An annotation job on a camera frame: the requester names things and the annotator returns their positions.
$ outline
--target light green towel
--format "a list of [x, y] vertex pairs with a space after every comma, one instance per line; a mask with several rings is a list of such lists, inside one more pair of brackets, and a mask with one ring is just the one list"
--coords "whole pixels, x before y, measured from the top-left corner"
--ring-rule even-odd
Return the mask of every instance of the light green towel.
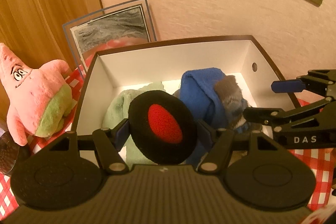
[[[144, 86], [138, 90], [124, 90], [116, 98], [113, 99], [105, 117], [102, 126], [107, 128], [114, 128], [124, 118], [128, 118], [128, 108], [131, 101], [138, 95], [149, 90], [164, 90], [162, 82], [155, 82]], [[136, 147], [131, 136], [127, 139], [126, 143], [126, 164], [132, 168], [133, 164], [155, 164], [147, 159], [141, 151]]]

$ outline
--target round black pad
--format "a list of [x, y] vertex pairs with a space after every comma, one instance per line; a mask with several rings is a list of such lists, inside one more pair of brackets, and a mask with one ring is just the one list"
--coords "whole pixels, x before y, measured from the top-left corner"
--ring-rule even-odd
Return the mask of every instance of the round black pad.
[[26, 206], [59, 210], [90, 199], [101, 181], [101, 171], [92, 162], [50, 152], [22, 164], [10, 184], [14, 195]]
[[[180, 143], [164, 142], [152, 132], [148, 110], [153, 104], [162, 106], [174, 117], [182, 131]], [[192, 114], [181, 100], [164, 91], [151, 90], [137, 96], [129, 106], [128, 119], [135, 145], [145, 157], [157, 164], [180, 164], [195, 149], [197, 131]]]
[[304, 206], [315, 189], [312, 171], [286, 150], [247, 155], [229, 166], [224, 181], [247, 205], [271, 211]]

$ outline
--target pink wall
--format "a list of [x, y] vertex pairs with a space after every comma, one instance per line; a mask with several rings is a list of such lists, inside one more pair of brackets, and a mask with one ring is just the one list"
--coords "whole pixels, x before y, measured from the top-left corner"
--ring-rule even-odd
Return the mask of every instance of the pink wall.
[[[102, 0], [105, 7], [126, 0]], [[336, 0], [148, 0], [158, 39], [252, 34], [285, 77], [336, 68]]]

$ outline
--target fabric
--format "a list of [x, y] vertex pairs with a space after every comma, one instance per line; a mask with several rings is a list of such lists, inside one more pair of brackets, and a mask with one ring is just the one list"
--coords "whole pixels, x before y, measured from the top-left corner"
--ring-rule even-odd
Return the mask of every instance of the fabric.
[[[0, 43], [0, 79], [10, 100], [7, 125], [17, 144], [27, 144], [26, 132], [34, 135], [39, 129], [39, 134], [43, 136], [55, 133], [62, 119], [58, 113], [64, 113], [70, 107], [72, 98], [58, 98], [62, 107], [48, 108], [51, 112], [44, 112], [51, 99], [66, 84], [62, 74], [68, 69], [68, 64], [63, 60], [53, 60], [39, 69], [31, 69], [4, 43]], [[43, 115], [55, 116], [53, 122], [56, 126], [48, 128], [51, 131], [43, 131]]]
[[[138, 95], [149, 91], [149, 90], [164, 90], [162, 82], [156, 82], [144, 86], [138, 90], [124, 90], [116, 98], [113, 99], [109, 108], [106, 111], [106, 114], [103, 119], [102, 126], [106, 128], [114, 128], [121, 122], [124, 118], [128, 118], [128, 108], [131, 101]], [[126, 143], [126, 160], [125, 163], [129, 168], [132, 168], [132, 165], [137, 164], [155, 164], [151, 160], [147, 159], [141, 151], [136, 147], [135, 143], [132, 140], [132, 137], [129, 136]]]
[[63, 127], [64, 117], [71, 112], [72, 93], [71, 87], [64, 84], [49, 101], [35, 132], [37, 137], [48, 137]]
[[173, 94], [174, 97], [176, 98], [180, 98], [180, 89], [178, 89], [177, 91], [174, 92]]
[[237, 133], [246, 131], [250, 123], [243, 117], [243, 110], [247, 108], [247, 101], [243, 98], [242, 91], [236, 83], [234, 75], [227, 75], [218, 81], [214, 90], [221, 100], [228, 120], [228, 129]]
[[[206, 68], [186, 71], [181, 78], [179, 99], [184, 102], [195, 120], [202, 119], [213, 128], [227, 127], [224, 107], [214, 91], [215, 84], [224, 77], [225, 74], [220, 69]], [[197, 140], [195, 150], [186, 159], [186, 164], [196, 168], [206, 152]]]

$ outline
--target green plush shorts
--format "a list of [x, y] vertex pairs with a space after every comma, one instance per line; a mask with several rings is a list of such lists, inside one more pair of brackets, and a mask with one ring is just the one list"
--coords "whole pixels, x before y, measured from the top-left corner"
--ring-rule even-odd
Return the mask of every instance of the green plush shorts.
[[48, 137], [63, 127], [63, 116], [69, 115], [72, 105], [72, 92], [68, 84], [63, 85], [49, 101], [40, 119], [35, 136]]

